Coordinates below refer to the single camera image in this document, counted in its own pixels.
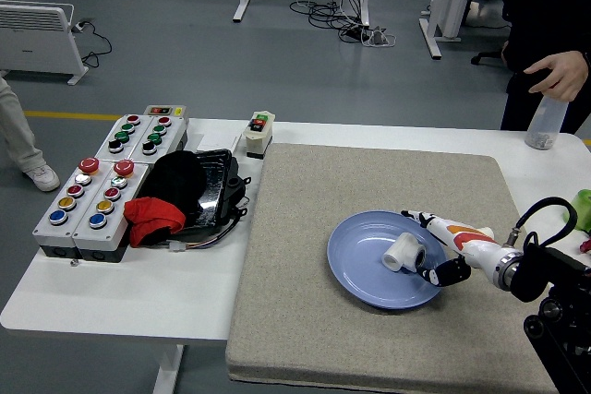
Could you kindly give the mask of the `person's left hand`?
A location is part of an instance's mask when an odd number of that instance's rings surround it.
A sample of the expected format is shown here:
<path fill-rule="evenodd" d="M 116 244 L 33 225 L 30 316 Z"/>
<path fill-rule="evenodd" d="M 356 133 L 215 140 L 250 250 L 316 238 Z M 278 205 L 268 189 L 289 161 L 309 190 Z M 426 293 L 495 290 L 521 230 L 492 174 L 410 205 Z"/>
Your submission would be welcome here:
<path fill-rule="evenodd" d="M 549 74 L 529 89 L 530 93 L 540 92 L 556 101 L 573 101 L 585 84 L 589 67 L 579 51 L 551 54 L 533 63 L 524 70 L 527 75 L 548 69 Z"/>

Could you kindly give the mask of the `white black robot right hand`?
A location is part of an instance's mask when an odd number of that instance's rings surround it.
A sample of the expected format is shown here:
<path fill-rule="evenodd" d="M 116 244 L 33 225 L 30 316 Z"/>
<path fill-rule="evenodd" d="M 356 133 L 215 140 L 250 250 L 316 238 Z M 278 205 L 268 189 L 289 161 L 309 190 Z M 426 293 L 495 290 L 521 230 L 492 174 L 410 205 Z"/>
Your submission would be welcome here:
<path fill-rule="evenodd" d="M 425 281 L 437 287 L 451 286 L 467 280 L 471 269 L 482 269 L 494 286 L 508 289 L 501 276 L 501 259 L 506 256 L 506 252 L 490 235 L 466 224 L 423 211 L 403 210 L 401 214 L 416 221 L 438 242 L 459 255 L 434 269 L 417 266 L 416 273 Z"/>

